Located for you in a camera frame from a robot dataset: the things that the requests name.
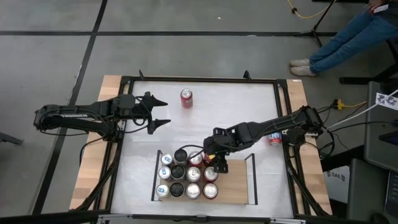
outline white wire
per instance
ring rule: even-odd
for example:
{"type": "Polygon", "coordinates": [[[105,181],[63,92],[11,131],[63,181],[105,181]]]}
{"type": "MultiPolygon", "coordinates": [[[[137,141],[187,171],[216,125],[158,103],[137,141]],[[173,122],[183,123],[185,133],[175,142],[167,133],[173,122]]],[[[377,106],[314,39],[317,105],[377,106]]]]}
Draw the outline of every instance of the white wire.
{"type": "Polygon", "coordinates": [[[330,128],[332,128],[332,127],[334,127],[334,126],[337,126],[337,125],[339,125],[339,124],[341,124],[341,123],[344,123],[344,122],[349,121],[349,120],[351,120],[351,119],[353,119],[353,118],[356,118],[357,116],[359,116],[359,115],[361,115],[361,114],[363,114],[363,113],[368,112],[369,110],[371,110],[371,109],[373,109],[375,106],[381,104],[381,103],[384,102],[386,99],[388,99],[390,96],[392,96],[392,95],[394,95],[394,94],[396,94],[396,93],[398,93],[398,90],[394,91],[393,93],[391,93],[390,95],[388,95],[388,97],[385,97],[383,100],[381,100],[380,102],[376,103],[375,105],[369,107],[368,109],[366,109],[366,110],[360,112],[359,114],[357,114],[357,115],[355,115],[355,116],[352,116],[352,117],[350,117],[350,118],[347,118],[347,119],[344,119],[344,120],[342,120],[342,121],[340,121],[340,122],[337,122],[336,124],[330,126],[330,127],[327,128],[326,130],[329,130],[330,128]]]}

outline person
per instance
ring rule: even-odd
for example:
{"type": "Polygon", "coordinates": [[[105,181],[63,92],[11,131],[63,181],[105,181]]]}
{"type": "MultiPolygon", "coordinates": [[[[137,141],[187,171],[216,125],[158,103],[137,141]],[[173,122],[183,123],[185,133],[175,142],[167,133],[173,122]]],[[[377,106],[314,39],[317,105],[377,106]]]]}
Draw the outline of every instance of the person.
{"type": "Polygon", "coordinates": [[[373,45],[398,37],[398,0],[370,0],[364,10],[310,58],[290,61],[290,72],[314,77],[373,45]],[[384,11],[374,10],[388,4],[384,11]]]}

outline sticker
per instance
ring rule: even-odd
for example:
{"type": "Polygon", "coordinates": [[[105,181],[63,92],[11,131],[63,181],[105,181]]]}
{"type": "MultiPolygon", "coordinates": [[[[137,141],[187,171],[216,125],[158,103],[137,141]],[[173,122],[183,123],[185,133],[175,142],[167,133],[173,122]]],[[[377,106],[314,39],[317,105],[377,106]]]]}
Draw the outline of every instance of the sticker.
{"type": "Polygon", "coordinates": [[[387,9],[388,9],[388,4],[375,8],[373,10],[373,13],[378,13],[378,12],[381,12],[381,11],[385,11],[387,9]]]}
{"type": "Polygon", "coordinates": [[[393,96],[384,95],[381,93],[376,93],[376,103],[381,102],[379,105],[385,106],[394,110],[398,110],[398,98],[393,96]]]}

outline yellow cable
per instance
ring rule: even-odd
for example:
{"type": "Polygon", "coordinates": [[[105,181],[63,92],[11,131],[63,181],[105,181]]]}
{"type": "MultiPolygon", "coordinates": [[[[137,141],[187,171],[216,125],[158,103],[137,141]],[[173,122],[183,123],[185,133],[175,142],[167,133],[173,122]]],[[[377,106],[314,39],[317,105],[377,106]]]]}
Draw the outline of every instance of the yellow cable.
{"type": "Polygon", "coordinates": [[[358,107],[358,106],[362,106],[365,103],[367,103],[367,101],[364,101],[362,103],[358,103],[357,105],[353,105],[353,106],[343,105],[343,107],[344,108],[355,108],[355,107],[358,107]]]}
{"type": "MultiPolygon", "coordinates": [[[[286,1],[289,3],[290,8],[293,9],[294,7],[293,7],[292,3],[290,2],[290,0],[286,0],[286,1]]],[[[327,9],[328,9],[328,7],[322,9],[322,11],[320,11],[320,12],[318,12],[318,13],[312,15],[312,16],[302,16],[302,15],[300,15],[297,11],[295,11],[294,13],[296,13],[296,15],[299,16],[299,17],[302,18],[302,19],[311,19],[311,18],[313,18],[313,17],[315,17],[315,16],[317,16],[317,15],[319,15],[319,14],[325,12],[325,10],[327,10],[327,9]]]]}

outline wooden board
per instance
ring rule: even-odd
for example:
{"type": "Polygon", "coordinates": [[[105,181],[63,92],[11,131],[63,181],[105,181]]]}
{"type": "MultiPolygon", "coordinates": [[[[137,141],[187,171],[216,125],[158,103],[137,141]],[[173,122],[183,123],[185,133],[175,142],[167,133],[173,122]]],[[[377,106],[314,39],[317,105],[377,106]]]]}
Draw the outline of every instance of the wooden board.
{"type": "MultiPolygon", "coordinates": [[[[120,80],[120,75],[105,75],[98,99],[107,100],[117,96],[120,80]]],[[[307,99],[305,97],[301,80],[287,80],[287,85],[289,89],[289,98],[292,110],[295,111],[301,106],[307,105],[307,99]]],[[[282,111],[284,114],[286,114],[283,92],[280,91],[280,93],[282,111]]],[[[88,136],[88,141],[97,138],[97,136],[98,135],[95,133],[90,133],[88,136]]],[[[306,140],[310,143],[316,144],[313,138],[306,138],[306,140]]],[[[96,142],[95,144],[86,148],[77,177],[75,191],[70,204],[71,209],[79,206],[98,183],[101,166],[104,159],[105,147],[105,142],[96,142]]],[[[302,159],[303,173],[307,188],[314,196],[315,200],[317,200],[317,202],[322,206],[322,208],[331,214],[328,192],[326,191],[325,181],[323,180],[323,172],[317,149],[315,149],[313,146],[304,145],[301,147],[300,157],[302,159]]],[[[108,187],[105,186],[100,208],[104,208],[107,189],[108,187]]],[[[296,196],[299,213],[304,214],[302,198],[297,186],[296,196]]]]}
{"type": "MultiPolygon", "coordinates": [[[[180,182],[184,187],[190,184],[189,181],[164,181],[161,180],[161,184],[167,184],[171,186],[175,182],[180,182]]],[[[196,184],[202,189],[205,186],[203,177],[196,184]]],[[[192,200],[187,197],[184,193],[181,197],[167,197],[163,198],[163,202],[181,202],[181,201],[191,201],[191,202],[206,202],[206,203],[234,203],[234,204],[247,204],[248,203],[248,180],[246,175],[246,161],[241,159],[228,159],[228,173],[218,174],[217,180],[214,184],[218,188],[218,195],[216,198],[209,200],[203,194],[192,200]]]]}

